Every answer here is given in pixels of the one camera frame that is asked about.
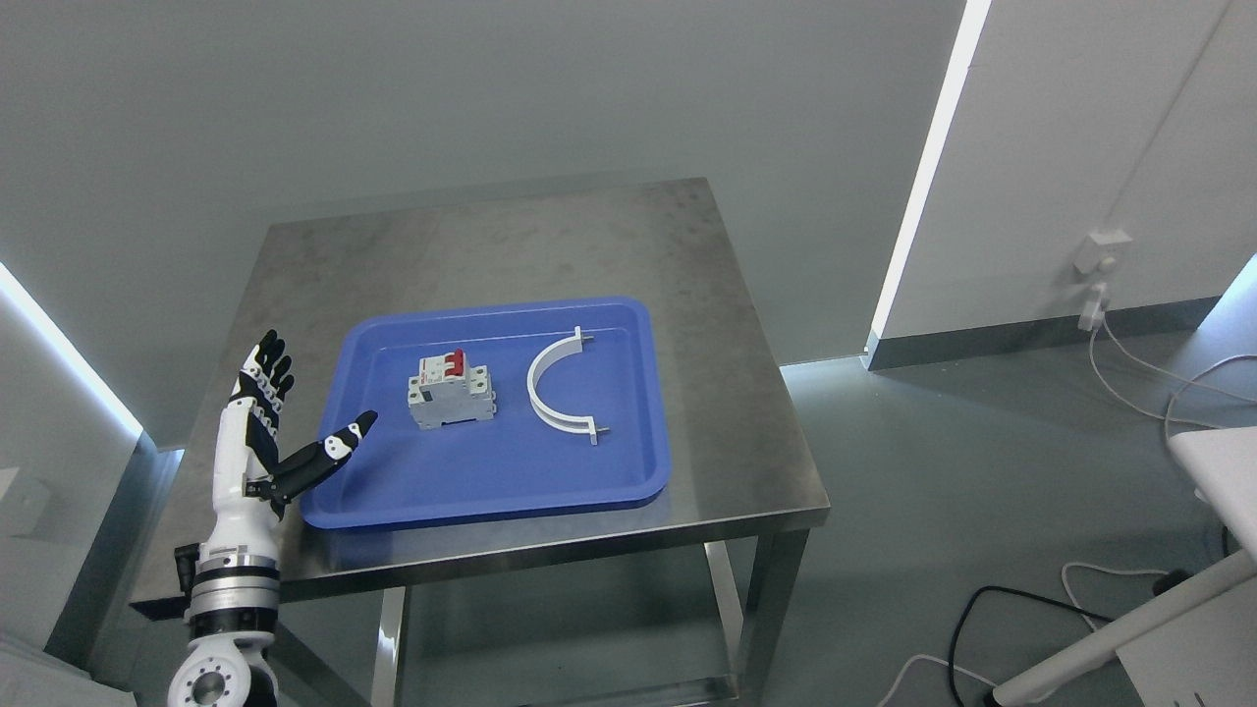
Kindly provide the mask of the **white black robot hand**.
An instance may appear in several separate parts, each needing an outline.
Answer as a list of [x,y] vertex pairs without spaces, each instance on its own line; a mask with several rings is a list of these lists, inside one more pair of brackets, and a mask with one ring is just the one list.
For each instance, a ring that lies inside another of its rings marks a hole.
[[360,413],[346,426],[282,457],[280,415],[295,386],[287,340],[270,328],[248,351],[217,424],[211,504],[214,530],[200,564],[238,555],[277,561],[275,532],[287,507],[349,462],[378,415]]

